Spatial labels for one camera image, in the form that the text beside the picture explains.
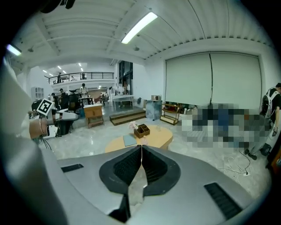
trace balcony railing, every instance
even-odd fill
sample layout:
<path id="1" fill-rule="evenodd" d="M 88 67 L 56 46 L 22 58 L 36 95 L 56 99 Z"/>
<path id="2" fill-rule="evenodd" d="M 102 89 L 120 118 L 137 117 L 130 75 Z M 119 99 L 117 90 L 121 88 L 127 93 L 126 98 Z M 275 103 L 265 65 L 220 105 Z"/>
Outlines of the balcony railing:
<path id="1" fill-rule="evenodd" d="M 60 76 L 46 77 L 50 85 L 75 81 L 75 80 L 102 80 L 102 79 L 113 79 L 114 73 L 108 72 L 83 72 L 83 73 L 69 73 L 61 74 Z"/>

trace wooden shelf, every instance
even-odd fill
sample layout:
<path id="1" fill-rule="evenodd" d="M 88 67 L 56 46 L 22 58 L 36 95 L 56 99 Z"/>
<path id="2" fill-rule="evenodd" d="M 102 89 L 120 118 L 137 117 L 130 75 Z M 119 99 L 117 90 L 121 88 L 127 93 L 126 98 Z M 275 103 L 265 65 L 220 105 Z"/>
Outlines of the wooden shelf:
<path id="1" fill-rule="evenodd" d="M 167 112 L 167 113 L 177 113 L 176 111 L 170 111 L 170 110 L 167 110 L 167 109 L 162 109 L 164 112 Z"/>
<path id="2" fill-rule="evenodd" d="M 170 106 L 170 107 L 174 107 L 176 108 L 175 110 L 167 110 L 167 109 L 162 109 L 162 111 L 164 112 L 163 115 L 161 115 L 160 120 L 165 121 L 167 123 L 170 123 L 172 125 L 175 125 L 178 121 L 179 121 L 179 117 L 180 117 L 180 107 L 181 104 L 177 103 L 176 105 L 171 105 L 171 104 L 163 104 L 164 106 Z M 175 117 L 172 116 L 168 116 L 165 113 L 173 113 L 175 114 Z"/>
<path id="3" fill-rule="evenodd" d="M 162 105 L 172 106 L 172 107 L 178 107 L 177 105 L 171 105 L 171 104 L 166 104 L 166 103 L 163 103 Z"/>

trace white ceiling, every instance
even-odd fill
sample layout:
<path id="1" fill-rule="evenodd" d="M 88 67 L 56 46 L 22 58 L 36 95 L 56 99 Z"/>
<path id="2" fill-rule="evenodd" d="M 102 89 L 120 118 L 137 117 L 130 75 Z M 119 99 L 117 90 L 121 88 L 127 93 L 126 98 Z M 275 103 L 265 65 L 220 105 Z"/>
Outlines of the white ceiling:
<path id="1" fill-rule="evenodd" d="M 158 18 L 122 44 L 126 32 L 150 11 Z M 112 59 L 142 64 L 168 48 L 208 38 L 271 46 L 263 28 L 237 0 L 76 0 L 69 10 L 58 6 L 30 18 L 13 41 L 22 55 L 14 56 L 11 64 L 16 72 L 24 66 Z"/>
<path id="2" fill-rule="evenodd" d="M 47 73 L 43 73 L 44 76 L 47 76 L 47 77 L 52 77 L 52 76 L 49 75 L 49 73 L 54 75 L 54 76 L 57 76 L 58 73 L 61 73 L 63 75 L 64 74 L 63 70 L 66 72 L 66 74 L 68 74 L 68 73 L 81 73 L 81 68 L 83 68 L 83 70 L 85 72 L 87 71 L 87 63 L 84 63 L 84 62 L 81 62 L 81 66 L 79 66 L 78 63 L 66 64 L 66 65 L 60 64 L 59 66 L 61 67 L 61 69 L 59 69 L 57 66 L 51 67 L 51 68 L 48 68 L 48 67 L 45 67 L 45 66 L 40 66 L 40 69 L 41 70 L 44 69 L 45 71 L 47 71 Z"/>

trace flower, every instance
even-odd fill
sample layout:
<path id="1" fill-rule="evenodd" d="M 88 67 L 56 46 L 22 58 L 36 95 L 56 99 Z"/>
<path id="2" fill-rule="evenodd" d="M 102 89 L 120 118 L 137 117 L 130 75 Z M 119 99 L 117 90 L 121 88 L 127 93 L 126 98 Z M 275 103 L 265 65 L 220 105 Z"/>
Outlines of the flower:
<path id="1" fill-rule="evenodd" d="M 132 121 L 132 122 L 129 123 L 129 129 L 132 129 L 132 130 L 136 129 L 137 130 L 138 128 L 139 127 L 137 126 L 135 121 Z"/>

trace wooden tray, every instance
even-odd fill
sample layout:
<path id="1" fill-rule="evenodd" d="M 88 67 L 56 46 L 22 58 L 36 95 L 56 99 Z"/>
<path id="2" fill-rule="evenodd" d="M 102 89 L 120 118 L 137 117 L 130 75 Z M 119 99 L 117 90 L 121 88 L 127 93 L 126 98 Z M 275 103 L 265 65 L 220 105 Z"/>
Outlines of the wooden tray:
<path id="1" fill-rule="evenodd" d="M 139 128 L 137 130 L 133 131 L 138 138 L 142 138 L 143 136 L 150 134 L 150 129 L 145 124 L 138 125 L 138 127 Z"/>

